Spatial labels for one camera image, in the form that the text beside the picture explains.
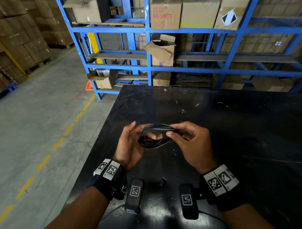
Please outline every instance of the forearm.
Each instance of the forearm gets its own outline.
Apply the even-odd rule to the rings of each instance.
[[[233,210],[222,212],[221,214],[230,229],[273,229],[250,204],[243,204]]]
[[[90,187],[58,215],[46,229],[97,228],[109,202],[94,186]]]

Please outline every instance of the concrete floor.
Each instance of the concrete floor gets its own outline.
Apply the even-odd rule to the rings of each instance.
[[[117,97],[83,111],[94,92],[85,91],[76,49],[53,52],[56,60],[0,100],[0,228],[44,228],[59,214]]]

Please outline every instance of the right hand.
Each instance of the right hand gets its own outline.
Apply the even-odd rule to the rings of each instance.
[[[195,167],[201,174],[216,167],[212,156],[210,132],[207,128],[188,121],[170,126],[178,130],[181,136],[172,131],[168,131],[166,135],[179,145],[186,161],[190,165]]]

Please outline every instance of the hand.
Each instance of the hand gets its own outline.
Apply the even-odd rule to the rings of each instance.
[[[216,167],[212,156],[210,132],[207,128],[188,121],[170,126],[180,131],[182,137],[171,131],[168,131],[166,135],[179,145],[186,161],[190,165],[195,167],[201,174]]]
[[[136,122],[134,121],[130,125],[124,127],[118,141],[115,155],[113,156],[113,160],[120,163],[127,171],[133,169],[146,152],[146,150],[139,145],[137,140],[141,130],[149,124],[140,125],[133,129],[135,124]],[[151,132],[148,132],[146,135],[155,140],[160,138]]]

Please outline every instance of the sticker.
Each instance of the sticker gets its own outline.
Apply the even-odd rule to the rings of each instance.
[[[219,178],[221,183],[226,187],[226,189],[230,191],[239,184],[239,181],[232,173],[231,175],[227,170],[230,171],[225,165],[222,165],[215,169],[214,173]]]
[[[224,23],[225,26],[229,26],[234,21],[236,21],[237,20],[237,16],[236,16],[236,14],[234,12],[234,9],[232,9],[231,11],[229,11],[221,19],[222,19],[222,21],[223,21],[223,23]]]
[[[119,167],[119,163],[112,161],[108,166],[106,172],[104,173],[103,177],[107,178],[108,180],[112,180]]]
[[[140,195],[140,187],[132,185],[131,191],[130,191],[130,196],[138,197]]]
[[[105,159],[103,162],[100,164],[100,166],[93,172],[93,175],[101,175],[102,171],[104,168],[106,168],[106,165],[110,162],[110,159]]]
[[[219,196],[226,193],[225,188],[223,187],[219,179],[216,177],[214,172],[210,172],[204,175],[204,178],[210,186],[212,192],[215,194],[215,196]]]
[[[182,195],[182,204],[184,206],[193,205],[191,194]]]

